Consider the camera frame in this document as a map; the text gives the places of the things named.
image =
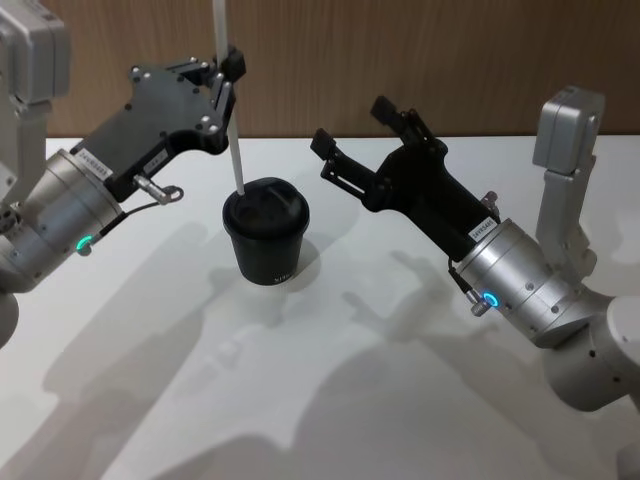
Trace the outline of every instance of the cable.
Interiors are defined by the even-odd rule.
[[[176,187],[175,185],[169,185],[168,187],[164,187],[162,190],[171,196],[171,200],[169,200],[169,203],[179,202],[184,197],[184,190],[180,187]],[[147,203],[145,205],[136,207],[132,210],[129,210],[128,212],[120,213],[120,215],[114,218],[107,226],[105,226],[102,230],[100,230],[100,232],[98,232],[98,235],[96,236],[96,241],[104,238],[104,236],[107,233],[109,233],[111,230],[116,228],[118,225],[120,225],[122,222],[124,222],[127,218],[129,218],[134,213],[147,210],[148,208],[157,207],[158,205],[160,205],[160,203],[151,202],[151,203]]]

